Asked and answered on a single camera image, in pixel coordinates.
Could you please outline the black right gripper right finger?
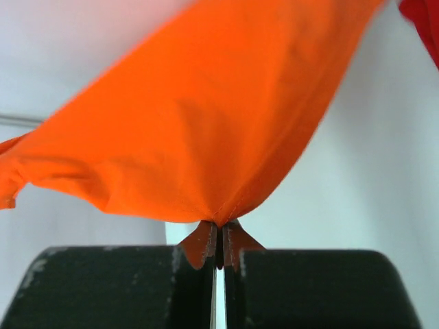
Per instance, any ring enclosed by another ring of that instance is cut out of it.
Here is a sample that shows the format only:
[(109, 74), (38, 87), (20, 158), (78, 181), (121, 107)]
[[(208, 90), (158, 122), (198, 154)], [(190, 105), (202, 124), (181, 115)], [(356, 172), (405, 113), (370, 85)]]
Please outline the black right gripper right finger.
[(363, 249), (266, 249), (222, 228), (228, 328), (420, 328), (399, 272)]

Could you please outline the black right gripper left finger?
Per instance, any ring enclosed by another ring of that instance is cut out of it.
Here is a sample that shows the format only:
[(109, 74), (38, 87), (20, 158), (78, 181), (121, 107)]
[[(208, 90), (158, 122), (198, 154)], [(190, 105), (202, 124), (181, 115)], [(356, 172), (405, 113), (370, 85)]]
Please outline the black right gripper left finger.
[(30, 264), (2, 328), (211, 328), (217, 227), (177, 245), (50, 247)]

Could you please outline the orange t-shirt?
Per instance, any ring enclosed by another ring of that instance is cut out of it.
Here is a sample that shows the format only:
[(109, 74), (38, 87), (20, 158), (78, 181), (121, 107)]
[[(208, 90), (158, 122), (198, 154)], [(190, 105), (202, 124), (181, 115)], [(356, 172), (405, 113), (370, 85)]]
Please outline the orange t-shirt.
[(197, 1), (32, 132), (1, 144), (1, 207), (26, 184), (103, 212), (222, 226), (281, 183), (380, 1)]

